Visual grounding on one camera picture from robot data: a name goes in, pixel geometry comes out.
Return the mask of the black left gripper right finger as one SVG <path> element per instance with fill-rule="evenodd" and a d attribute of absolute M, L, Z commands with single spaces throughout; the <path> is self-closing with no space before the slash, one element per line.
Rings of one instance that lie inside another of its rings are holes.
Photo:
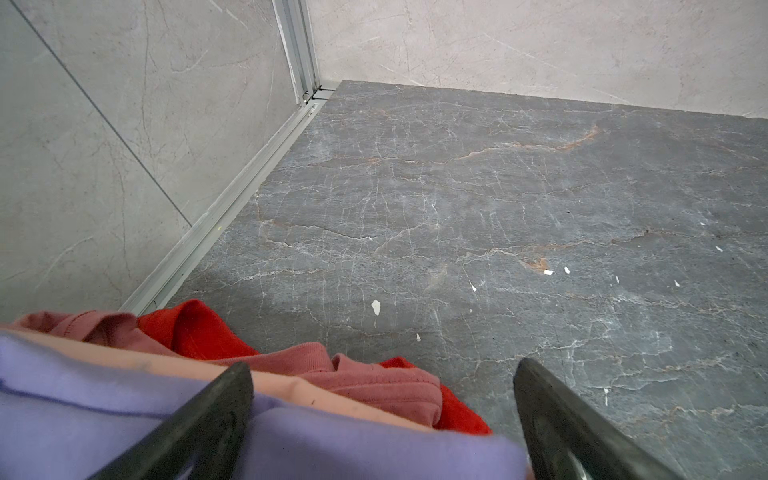
<path fill-rule="evenodd" d="M 514 397 L 536 479 L 679 479 L 532 358 Z"/>

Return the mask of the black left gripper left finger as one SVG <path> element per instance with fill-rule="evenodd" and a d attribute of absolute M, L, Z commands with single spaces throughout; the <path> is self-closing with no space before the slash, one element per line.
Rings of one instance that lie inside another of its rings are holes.
<path fill-rule="evenodd" d="M 247 366 L 228 367 L 93 479 L 230 479 L 254 397 Z"/>

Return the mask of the purple t-shirt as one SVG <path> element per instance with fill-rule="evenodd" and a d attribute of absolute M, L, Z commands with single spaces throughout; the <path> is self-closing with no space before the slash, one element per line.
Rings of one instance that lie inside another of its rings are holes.
<path fill-rule="evenodd" d="M 210 381 L 93 365 L 1 338 L 5 479 L 523 479 L 498 436 L 427 433 Z"/>

